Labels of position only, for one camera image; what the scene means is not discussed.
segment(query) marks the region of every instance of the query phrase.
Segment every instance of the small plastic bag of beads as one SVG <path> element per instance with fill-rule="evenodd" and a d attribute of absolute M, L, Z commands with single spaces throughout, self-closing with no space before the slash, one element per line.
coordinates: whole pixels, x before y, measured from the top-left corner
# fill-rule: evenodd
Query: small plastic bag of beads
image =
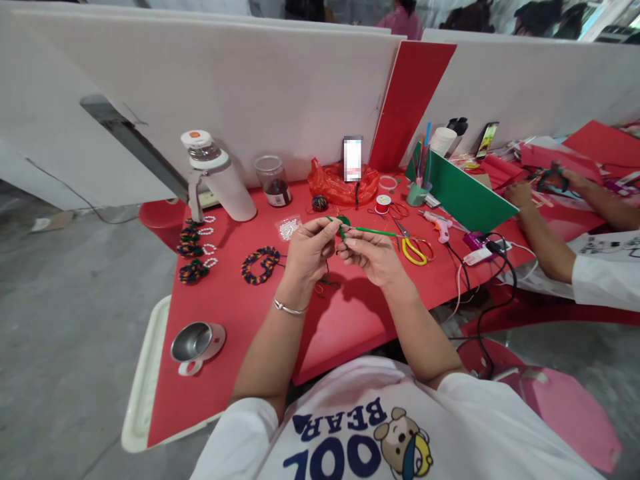
<path fill-rule="evenodd" d="M 302 225 L 300 215 L 293 215 L 275 223 L 280 239 L 284 241 L 289 241 L 293 232 L 295 232 L 296 228 L 300 225 Z"/>

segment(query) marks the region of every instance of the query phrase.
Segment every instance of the red plastic bag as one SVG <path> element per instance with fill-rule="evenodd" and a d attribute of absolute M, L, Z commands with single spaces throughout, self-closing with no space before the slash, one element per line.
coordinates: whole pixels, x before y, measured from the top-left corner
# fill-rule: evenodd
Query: red plastic bag
<path fill-rule="evenodd" d="M 320 166 L 316 158 L 311 160 L 311 173 L 307 177 L 313 196 L 324 195 L 331 203 L 341 207 L 355 206 L 355 189 L 358 182 L 344 181 L 344 164 L 332 163 Z M 369 202 L 378 191 L 380 174 L 368 165 L 362 166 L 362 178 L 358 188 L 358 204 Z"/>

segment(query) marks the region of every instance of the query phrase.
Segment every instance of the hot glue gun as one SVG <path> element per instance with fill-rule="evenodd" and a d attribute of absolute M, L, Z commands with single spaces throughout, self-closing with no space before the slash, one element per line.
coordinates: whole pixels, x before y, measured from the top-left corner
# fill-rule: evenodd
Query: hot glue gun
<path fill-rule="evenodd" d="M 453 222 L 451 220 L 447 220 L 446 218 L 442 218 L 438 215 L 422 210 L 418 210 L 418 213 L 421 213 L 424 218 L 435 225 L 435 229 L 440 232 L 440 238 L 438 238 L 440 243 L 446 243 L 449 241 L 449 228 L 453 226 Z"/>

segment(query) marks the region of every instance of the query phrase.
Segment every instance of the red chair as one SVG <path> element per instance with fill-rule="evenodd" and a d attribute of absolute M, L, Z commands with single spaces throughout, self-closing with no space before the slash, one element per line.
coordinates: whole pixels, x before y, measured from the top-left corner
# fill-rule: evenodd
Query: red chair
<path fill-rule="evenodd" d="M 147 202 L 140 207 L 140 223 L 151 230 L 173 252 L 180 243 L 180 232 L 184 228 L 184 202 L 169 203 L 166 200 Z"/>
<path fill-rule="evenodd" d="M 499 343 L 483 342 L 495 366 L 491 379 L 509 385 L 588 464 L 612 473 L 622 446 L 607 413 L 591 394 L 570 375 L 530 367 Z M 480 378 L 487 376 L 488 359 L 478 340 L 464 342 L 458 354 L 467 370 Z"/>

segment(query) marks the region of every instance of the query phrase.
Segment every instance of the metal bracket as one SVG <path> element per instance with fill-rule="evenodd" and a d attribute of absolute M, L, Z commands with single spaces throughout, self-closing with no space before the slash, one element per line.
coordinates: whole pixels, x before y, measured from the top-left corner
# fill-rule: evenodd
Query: metal bracket
<path fill-rule="evenodd" d="M 135 128 L 135 125 L 110 104 L 104 95 L 87 95 L 80 100 L 80 106 L 164 183 L 176 197 L 185 203 L 188 202 L 187 181 Z"/>

